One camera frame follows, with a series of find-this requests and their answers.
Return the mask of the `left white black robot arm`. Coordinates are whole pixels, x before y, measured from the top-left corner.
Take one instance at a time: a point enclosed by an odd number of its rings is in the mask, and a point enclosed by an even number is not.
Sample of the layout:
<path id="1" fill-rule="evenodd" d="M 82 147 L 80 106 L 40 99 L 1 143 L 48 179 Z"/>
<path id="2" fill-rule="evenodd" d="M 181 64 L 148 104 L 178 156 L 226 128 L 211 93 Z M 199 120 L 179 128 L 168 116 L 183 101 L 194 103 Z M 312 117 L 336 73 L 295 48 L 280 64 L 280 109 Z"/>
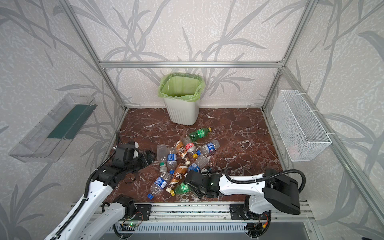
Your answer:
<path id="1" fill-rule="evenodd" d="M 89 221 L 103 200 L 113 191 L 112 181 L 120 169 L 98 169 L 87 180 L 85 193 L 63 221 L 46 236 L 47 240 L 98 240 L 122 219 L 136 216 L 138 210 L 132 198 L 118 196 L 96 220 Z"/>

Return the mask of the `clear bottle green cap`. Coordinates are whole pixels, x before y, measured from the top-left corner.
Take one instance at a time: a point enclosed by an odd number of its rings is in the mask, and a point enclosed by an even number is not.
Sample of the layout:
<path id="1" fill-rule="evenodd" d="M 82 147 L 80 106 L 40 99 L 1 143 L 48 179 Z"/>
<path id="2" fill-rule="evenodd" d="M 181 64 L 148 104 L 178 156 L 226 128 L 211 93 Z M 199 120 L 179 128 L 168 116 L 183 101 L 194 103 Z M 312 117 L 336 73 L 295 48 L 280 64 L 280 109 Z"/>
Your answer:
<path id="1" fill-rule="evenodd" d="M 167 172 L 167 154 L 168 150 L 166 145 L 157 146 L 157 159 L 161 173 Z"/>

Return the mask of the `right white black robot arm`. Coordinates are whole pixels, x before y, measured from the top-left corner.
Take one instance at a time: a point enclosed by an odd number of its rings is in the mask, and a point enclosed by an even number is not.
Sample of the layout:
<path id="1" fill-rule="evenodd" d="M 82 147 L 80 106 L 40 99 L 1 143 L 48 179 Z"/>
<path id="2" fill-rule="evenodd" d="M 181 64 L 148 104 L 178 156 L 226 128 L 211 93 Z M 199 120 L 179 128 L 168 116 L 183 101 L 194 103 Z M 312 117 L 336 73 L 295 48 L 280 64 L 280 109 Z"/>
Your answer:
<path id="1" fill-rule="evenodd" d="M 265 173 L 253 176 L 230 176 L 227 170 L 211 175 L 190 171 L 184 183 L 208 198 L 245 195 L 246 213 L 262 215 L 276 209 L 285 214 L 300 215 L 299 194 L 305 188 L 306 176 L 296 169 L 282 172 L 266 169 Z"/>

